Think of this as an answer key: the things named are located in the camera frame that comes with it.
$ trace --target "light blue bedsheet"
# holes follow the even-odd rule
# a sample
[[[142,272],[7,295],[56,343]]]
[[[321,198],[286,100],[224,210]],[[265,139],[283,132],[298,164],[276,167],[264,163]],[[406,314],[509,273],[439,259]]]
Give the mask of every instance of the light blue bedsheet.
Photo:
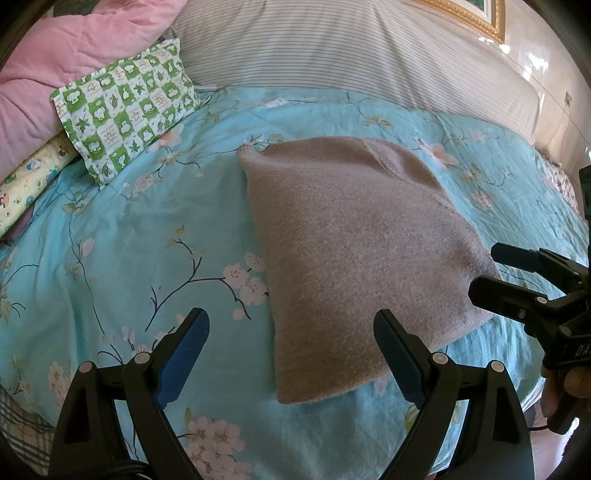
[[[204,478],[378,478],[415,409],[391,378],[314,404],[277,403],[267,281],[235,157],[244,143],[324,135],[414,150],[489,246],[585,262],[585,225],[544,181],[540,156],[509,131],[336,90],[221,90],[104,190],[78,162],[39,199],[0,270],[2,386],[55,423],[78,364],[127,362],[198,306],[210,338],[166,413]],[[557,295],[534,275],[501,272]],[[542,352],[515,322],[496,317],[447,353],[479,366],[501,360],[523,402],[541,385]],[[450,460],[464,408],[434,470]]]

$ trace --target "metal screw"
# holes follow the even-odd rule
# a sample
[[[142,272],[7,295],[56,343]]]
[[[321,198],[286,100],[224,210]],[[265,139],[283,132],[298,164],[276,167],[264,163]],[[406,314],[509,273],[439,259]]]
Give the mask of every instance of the metal screw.
[[[138,365],[147,363],[150,360],[150,354],[148,352],[140,352],[134,357],[134,362]]]
[[[83,374],[90,372],[91,369],[92,369],[92,363],[90,363],[90,362],[82,362],[80,364],[80,366],[78,367],[78,370],[80,370],[80,372]]]
[[[501,373],[504,369],[505,369],[505,365],[503,365],[501,362],[499,362],[498,360],[494,360],[493,362],[491,362],[491,368],[495,371],[495,372],[499,372]]]
[[[435,352],[433,354],[433,361],[439,365],[445,365],[449,357],[445,353]]]

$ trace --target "plaid fabric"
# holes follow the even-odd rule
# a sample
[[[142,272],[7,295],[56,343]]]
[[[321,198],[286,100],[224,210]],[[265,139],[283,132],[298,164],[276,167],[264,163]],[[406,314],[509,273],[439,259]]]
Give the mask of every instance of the plaid fabric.
[[[39,415],[24,411],[0,387],[0,430],[17,455],[33,470],[47,475],[55,428]]]

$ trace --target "cable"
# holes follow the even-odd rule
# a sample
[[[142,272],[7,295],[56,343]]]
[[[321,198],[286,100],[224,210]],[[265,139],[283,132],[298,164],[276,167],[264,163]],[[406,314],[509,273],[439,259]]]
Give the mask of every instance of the cable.
[[[540,432],[541,430],[545,430],[547,428],[548,428],[547,425],[542,425],[541,427],[529,427],[528,430],[530,432]]]
[[[71,475],[48,476],[47,480],[111,480],[124,475],[144,475],[149,479],[154,478],[154,471],[149,464],[136,462],[135,460],[122,460],[102,469],[94,469],[92,472],[78,472]]]

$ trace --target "finger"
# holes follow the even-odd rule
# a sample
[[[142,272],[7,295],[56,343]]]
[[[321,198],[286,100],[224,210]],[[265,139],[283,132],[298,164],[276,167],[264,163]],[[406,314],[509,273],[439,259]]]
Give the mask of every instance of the finger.
[[[556,370],[548,370],[544,365],[540,369],[540,375],[544,378],[550,378],[556,375]]]
[[[556,386],[556,378],[551,377],[546,379],[544,390],[542,391],[542,398],[540,400],[540,409],[544,417],[550,417],[558,408],[558,388]]]
[[[591,397],[591,367],[574,367],[566,375],[564,389],[573,397]]]

